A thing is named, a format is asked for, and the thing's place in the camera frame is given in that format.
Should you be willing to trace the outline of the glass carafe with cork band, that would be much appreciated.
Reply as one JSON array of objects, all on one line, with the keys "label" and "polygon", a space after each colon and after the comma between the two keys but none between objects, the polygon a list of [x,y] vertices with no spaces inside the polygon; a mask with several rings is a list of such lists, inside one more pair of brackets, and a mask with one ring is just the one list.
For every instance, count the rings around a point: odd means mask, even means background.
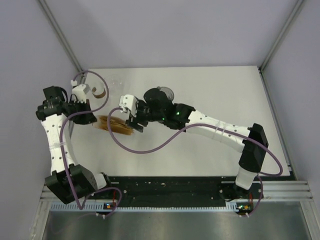
[{"label": "glass carafe with cork band", "polygon": [[93,102],[98,105],[106,105],[110,98],[110,90],[103,81],[94,81],[91,85]]}]

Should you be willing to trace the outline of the smoky transparent plastic coffee dripper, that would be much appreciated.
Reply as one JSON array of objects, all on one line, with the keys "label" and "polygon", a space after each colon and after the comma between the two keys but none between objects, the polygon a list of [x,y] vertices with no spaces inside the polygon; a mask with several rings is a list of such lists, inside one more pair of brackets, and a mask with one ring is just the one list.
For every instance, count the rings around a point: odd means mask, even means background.
[{"label": "smoky transparent plastic coffee dripper", "polygon": [[159,89],[161,92],[164,92],[167,98],[172,102],[174,100],[175,94],[174,92],[166,86],[158,86],[157,89]]}]

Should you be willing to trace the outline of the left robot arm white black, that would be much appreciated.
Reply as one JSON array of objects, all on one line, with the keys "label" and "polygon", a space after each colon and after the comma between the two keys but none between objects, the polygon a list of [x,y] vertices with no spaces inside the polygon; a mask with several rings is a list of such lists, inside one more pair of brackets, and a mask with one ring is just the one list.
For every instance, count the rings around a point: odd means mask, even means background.
[{"label": "left robot arm white black", "polygon": [[45,130],[51,156],[50,175],[45,178],[45,184],[64,204],[95,191],[106,199],[114,191],[105,173],[93,174],[76,161],[71,143],[70,123],[90,125],[97,122],[87,98],[90,92],[87,84],[80,84],[73,87],[68,98],[62,87],[47,87],[43,89],[45,100],[35,113]]}]

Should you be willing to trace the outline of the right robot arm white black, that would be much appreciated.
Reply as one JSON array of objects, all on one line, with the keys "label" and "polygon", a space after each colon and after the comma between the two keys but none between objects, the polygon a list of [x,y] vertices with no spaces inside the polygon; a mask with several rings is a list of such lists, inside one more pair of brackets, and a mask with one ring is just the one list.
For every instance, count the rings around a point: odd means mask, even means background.
[{"label": "right robot arm white black", "polygon": [[121,96],[119,106],[129,114],[125,123],[139,132],[143,132],[148,123],[157,122],[171,130],[218,141],[239,152],[239,170],[233,187],[220,192],[227,200],[248,197],[269,146],[264,128],[257,123],[244,127],[217,120],[190,105],[174,103],[173,99],[171,89],[156,87],[149,89],[143,99],[130,94]]}]

